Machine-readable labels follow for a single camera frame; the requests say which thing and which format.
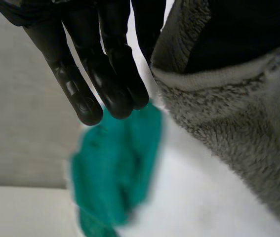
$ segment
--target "teal cloth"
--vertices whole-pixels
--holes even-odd
[[[162,133],[162,113],[151,103],[125,120],[104,111],[73,156],[71,178],[79,225],[87,237],[116,237],[147,196]]]

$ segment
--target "towel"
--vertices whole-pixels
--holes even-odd
[[[162,134],[162,113],[149,103],[125,120],[104,111],[71,160],[79,225],[87,237],[116,237],[147,197]]]

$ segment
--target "gray wall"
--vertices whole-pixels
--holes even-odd
[[[0,15],[0,185],[64,187],[79,130],[41,53]]]

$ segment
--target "robotic hand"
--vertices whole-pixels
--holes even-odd
[[[165,0],[133,0],[132,4],[139,46],[149,62],[163,26]],[[84,124],[99,123],[103,111],[74,62],[62,23],[113,117],[124,119],[147,105],[149,96],[126,39],[130,0],[0,0],[0,12],[22,26],[42,52]]]

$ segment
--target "black finger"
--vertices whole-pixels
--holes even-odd
[[[24,29],[43,53],[80,120],[86,125],[99,123],[103,116],[101,106],[75,65],[61,20],[49,19]]]
[[[130,1],[104,1],[98,5],[98,11],[106,53],[120,81],[132,97],[133,108],[141,109],[147,105],[149,95],[138,73],[132,50],[127,45]]]
[[[111,115],[124,119],[132,112],[132,100],[104,54],[94,7],[65,11],[62,21],[72,37],[80,60]]]

